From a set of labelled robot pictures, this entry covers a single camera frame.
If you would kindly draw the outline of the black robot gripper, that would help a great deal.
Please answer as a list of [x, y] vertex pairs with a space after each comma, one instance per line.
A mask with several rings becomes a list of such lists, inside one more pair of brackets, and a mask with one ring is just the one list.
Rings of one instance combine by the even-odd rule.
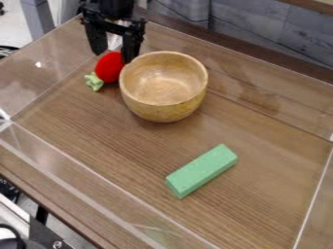
[[139, 55], [145, 31], [139, 0], [81, 0], [80, 11], [90, 51], [101, 54], [108, 47], [107, 33], [117, 34], [121, 61], [129, 63]]

